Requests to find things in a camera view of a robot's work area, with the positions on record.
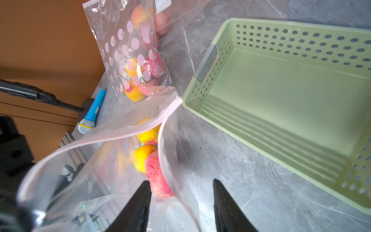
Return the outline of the pink basket peach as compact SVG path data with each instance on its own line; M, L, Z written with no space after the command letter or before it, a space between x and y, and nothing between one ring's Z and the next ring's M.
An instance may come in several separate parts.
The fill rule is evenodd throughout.
M162 174L157 151L152 152L146 158L145 171L150 182L151 191L157 197L168 199L174 195Z

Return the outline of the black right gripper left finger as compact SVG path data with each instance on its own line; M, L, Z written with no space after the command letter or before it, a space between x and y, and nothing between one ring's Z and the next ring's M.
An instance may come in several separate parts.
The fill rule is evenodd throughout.
M106 232L146 232L152 191L150 182L145 180L135 191L123 210Z

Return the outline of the pink-trimmed bag of bags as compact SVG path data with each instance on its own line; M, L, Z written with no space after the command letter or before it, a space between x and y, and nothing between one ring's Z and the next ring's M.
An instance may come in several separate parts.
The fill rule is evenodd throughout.
M16 203L31 216L33 232L105 232L143 181L131 161L144 144L137 135L161 124L156 144L162 174L174 193L153 192L149 232L199 232L198 201L177 156L177 108L182 98L172 87L129 107L74 142L36 163L23 178ZM72 167L67 151L81 148L88 161Z

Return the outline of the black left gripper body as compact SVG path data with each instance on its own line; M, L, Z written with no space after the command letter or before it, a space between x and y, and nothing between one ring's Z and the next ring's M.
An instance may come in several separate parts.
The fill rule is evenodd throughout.
M16 192L34 165L26 137L9 116L1 116L1 231L30 232L30 214L16 203Z

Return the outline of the yellow red-blush basket peach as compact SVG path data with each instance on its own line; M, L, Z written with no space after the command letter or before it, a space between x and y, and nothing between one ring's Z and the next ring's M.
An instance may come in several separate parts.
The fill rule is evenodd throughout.
M157 147L153 145L144 145L136 149L131 158L135 169L141 173L145 173L145 161L147 157L155 151L157 151Z

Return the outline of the clear zip-top bag pink zipper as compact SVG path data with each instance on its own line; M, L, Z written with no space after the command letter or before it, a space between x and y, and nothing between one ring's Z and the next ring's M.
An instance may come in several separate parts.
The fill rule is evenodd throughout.
M140 24L139 30L131 21L132 12L138 5L153 8L152 1L87 1L83 3L83 9L100 50L104 67L118 97L126 96L125 81L132 81L138 86L145 98L156 94L158 86L171 83L167 67L166 73L159 79L152 78L150 73L144 69L139 77L130 78L127 75L126 63L129 59L136 58L138 64L143 67L147 56L155 60L155 53L159 53L159 37L154 25L155 12L149 22Z

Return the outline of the plain yellow peach with leaf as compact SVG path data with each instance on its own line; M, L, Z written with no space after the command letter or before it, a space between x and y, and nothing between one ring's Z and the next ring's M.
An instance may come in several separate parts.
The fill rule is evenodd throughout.
M126 72L130 78L133 78L134 76L139 77L143 72L143 68L138 64L136 58L131 58L126 63Z

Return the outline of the clear zip-top bag blue zipper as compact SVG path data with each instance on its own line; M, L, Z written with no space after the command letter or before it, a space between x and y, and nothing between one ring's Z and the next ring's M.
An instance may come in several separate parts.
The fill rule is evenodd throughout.
M170 30L166 35L158 36L161 48L167 46L198 17L208 1L203 0L164 0L152 1L154 15L167 12L171 17Z

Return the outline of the large pink peach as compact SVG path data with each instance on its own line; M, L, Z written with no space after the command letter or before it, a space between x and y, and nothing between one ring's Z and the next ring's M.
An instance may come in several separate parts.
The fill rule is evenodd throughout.
M155 60L151 59L149 56L145 58L143 69L149 72L152 78L159 79L166 73L166 65L159 53L155 53L155 55Z

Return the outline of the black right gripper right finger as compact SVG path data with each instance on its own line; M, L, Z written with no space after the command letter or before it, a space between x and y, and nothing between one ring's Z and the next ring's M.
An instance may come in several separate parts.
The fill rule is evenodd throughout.
M214 215L217 232L257 232L218 179L213 180Z

